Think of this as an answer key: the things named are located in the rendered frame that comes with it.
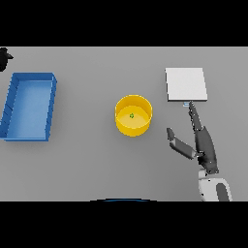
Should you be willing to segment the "yellow bowl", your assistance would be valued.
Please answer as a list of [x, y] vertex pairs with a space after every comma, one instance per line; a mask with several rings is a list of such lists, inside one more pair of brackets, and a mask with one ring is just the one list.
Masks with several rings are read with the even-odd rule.
[[135, 138], [144, 134], [151, 123], [153, 107], [141, 95], [127, 95], [114, 108], [116, 128], [125, 136]]

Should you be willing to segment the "pale square scale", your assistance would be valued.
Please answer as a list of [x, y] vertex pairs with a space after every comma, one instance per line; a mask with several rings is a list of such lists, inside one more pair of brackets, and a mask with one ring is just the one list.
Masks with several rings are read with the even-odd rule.
[[202, 68], [166, 68], [169, 102], [206, 102], [207, 92]]

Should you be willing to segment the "blue tray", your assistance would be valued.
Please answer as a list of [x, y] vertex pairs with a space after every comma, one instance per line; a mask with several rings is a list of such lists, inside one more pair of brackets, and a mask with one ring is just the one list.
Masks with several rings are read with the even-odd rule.
[[56, 84], [54, 73], [12, 73], [0, 140], [48, 141]]

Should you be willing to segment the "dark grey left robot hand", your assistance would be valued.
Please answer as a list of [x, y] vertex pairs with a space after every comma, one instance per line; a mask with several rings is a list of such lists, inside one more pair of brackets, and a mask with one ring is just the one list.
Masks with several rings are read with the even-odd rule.
[[8, 61], [14, 57], [8, 53], [5, 47], [0, 47], [0, 72], [6, 70]]

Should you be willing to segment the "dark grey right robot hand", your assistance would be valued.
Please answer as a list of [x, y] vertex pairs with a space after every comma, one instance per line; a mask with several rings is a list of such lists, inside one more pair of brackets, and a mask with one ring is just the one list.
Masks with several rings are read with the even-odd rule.
[[219, 172], [219, 169], [214, 143], [206, 127], [201, 124], [200, 117], [193, 101], [189, 103], [189, 115], [195, 135], [196, 147], [193, 148], [180, 140], [174, 134], [172, 128], [168, 128], [167, 134], [170, 148], [190, 160], [197, 158], [199, 165], [206, 170], [207, 174], [216, 174]]

